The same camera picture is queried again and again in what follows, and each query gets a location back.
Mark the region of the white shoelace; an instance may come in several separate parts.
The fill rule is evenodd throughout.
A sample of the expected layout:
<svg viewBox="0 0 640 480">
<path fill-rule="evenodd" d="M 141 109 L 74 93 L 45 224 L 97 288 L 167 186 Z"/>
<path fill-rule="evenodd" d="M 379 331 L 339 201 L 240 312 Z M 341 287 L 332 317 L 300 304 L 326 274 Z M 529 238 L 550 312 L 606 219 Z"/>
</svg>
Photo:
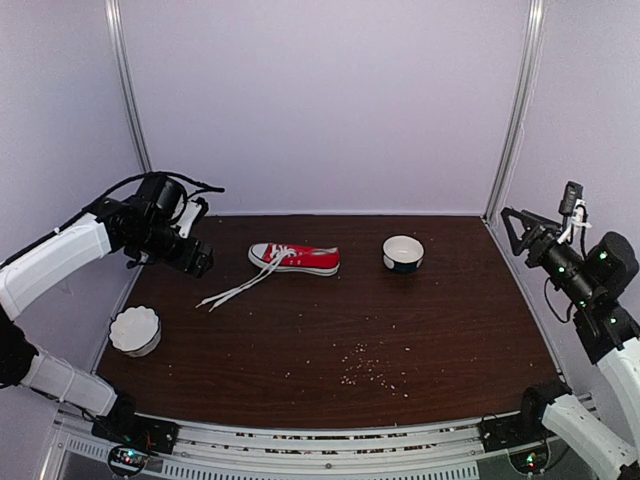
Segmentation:
<svg viewBox="0 0 640 480">
<path fill-rule="evenodd" d="M 202 299 L 195 308 L 209 306 L 209 312 L 212 312 L 233 297 L 265 280 L 268 276 L 275 273 L 286 259 L 292 258 L 295 255 L 296 250 L 290 245 L 277 243 L 258 243 L 252 245 L 248 250 L 248 259 L 254 266 L 260 268 L 259 273 L 237 287 Z"/>
</svg>

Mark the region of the white scalloped bowl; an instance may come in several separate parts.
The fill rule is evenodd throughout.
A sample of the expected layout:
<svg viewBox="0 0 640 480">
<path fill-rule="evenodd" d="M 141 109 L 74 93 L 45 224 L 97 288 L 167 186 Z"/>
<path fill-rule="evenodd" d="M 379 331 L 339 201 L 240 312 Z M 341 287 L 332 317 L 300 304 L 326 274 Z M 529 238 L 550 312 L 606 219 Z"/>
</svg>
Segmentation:
<svg viewBox="0 0 640 480">
<path fill-rule="evenodd" d="M 128 357 L 144 357 L 161 341 L 159 316 L 149 307 L 129 307 L 111 323 L 109 340 L 115 350 Z"/>
</svg>

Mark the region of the red canvas sneaker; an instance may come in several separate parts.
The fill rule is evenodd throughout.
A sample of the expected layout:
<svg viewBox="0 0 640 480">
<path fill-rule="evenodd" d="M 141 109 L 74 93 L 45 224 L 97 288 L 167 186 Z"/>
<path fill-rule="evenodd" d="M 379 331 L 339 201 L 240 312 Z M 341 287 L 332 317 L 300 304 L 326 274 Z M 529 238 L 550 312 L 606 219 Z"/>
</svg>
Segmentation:
<svg viewBox="0 0 640 480">
<path fill-rule="evenodd" d="M 340 268 L 338 247 L 316 248 L 309 246 L 257 243 L 248 250 L 249 261 L 270 273 L 308 273 L 332 276 Z"/>
</svg>

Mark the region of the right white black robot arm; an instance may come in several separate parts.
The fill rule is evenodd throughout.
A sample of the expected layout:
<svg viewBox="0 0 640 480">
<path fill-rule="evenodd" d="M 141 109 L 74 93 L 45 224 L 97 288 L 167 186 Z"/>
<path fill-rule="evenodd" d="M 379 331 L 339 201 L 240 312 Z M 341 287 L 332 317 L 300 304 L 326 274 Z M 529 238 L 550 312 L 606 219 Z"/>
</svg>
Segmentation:
<svg viewBox="0 0 640 480">
<path fill-rule="evenodd" d="M 571 319 L 592 365 L 613 389 L 634 440 L 626 442 L 585 409 L 571 388 L 554 380 L 529 387 L 512 430 L 530 442 L 549 431 L 600 479 L 639 476 L 639 324 L 619 297 L 639 272 L 630 242 L 609 231 L 581 256 L 561 239 L 560 223 L 527 210 L 501 212 L 514 255 L 525 254 L 575 307 Z"/>
</svg>

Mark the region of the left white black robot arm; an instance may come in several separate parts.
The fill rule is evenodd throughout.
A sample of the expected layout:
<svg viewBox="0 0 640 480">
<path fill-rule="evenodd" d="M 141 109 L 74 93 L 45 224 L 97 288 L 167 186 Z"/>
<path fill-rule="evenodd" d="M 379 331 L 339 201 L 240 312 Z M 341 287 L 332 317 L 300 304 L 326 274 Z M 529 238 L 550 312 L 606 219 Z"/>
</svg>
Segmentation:
<svg viewBox="0 0 640 480">
<path fill-rule="evenodd" d="M 16 319 L 77 270 L 118 251 L 132 266 L 164 263 L 195 278 L 213 266 L 213 249 L 191 229 L 208 212 L 216 187 L 159 171 L 128 177 L 76 215 L 1 264 L 1 385 L 22 386 L 68 403 L 123 444 L 144 433 L 134 400 L 95 374 L 30 343 Z"/>
</svg>

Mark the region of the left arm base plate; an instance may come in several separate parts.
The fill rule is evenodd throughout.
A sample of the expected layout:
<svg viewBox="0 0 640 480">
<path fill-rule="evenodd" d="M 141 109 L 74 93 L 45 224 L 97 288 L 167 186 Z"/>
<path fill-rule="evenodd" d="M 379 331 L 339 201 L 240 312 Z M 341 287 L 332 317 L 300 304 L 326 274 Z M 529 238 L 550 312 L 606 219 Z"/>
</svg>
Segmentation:
<svg viewBox="0 0 640 480">
<path fill-rule="evenodd" d="M 91 434 L 113 443 L 135 447 L 146 453 L 171 454 L 179 433 L 175 422 L 136 415 L 133 424 L 118 430 L 105 419 L 93 422 Z"/>
</svg>

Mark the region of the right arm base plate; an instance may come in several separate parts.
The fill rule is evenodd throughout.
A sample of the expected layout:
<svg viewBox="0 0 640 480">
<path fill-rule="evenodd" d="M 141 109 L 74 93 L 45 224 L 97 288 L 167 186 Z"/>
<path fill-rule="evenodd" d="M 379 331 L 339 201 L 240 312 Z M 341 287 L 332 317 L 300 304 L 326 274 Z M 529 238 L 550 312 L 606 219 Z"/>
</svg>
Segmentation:
<svg viewBox="0 0 640 480">
<path fill-rule="evenodd" d="M 526 426 L 519 412 L 502 417 L 494 414 L 485 415 L 477 424 L 477 428 L 486 453 L 543 443 L 555 436 L 542 425 Z"/>
</svg>

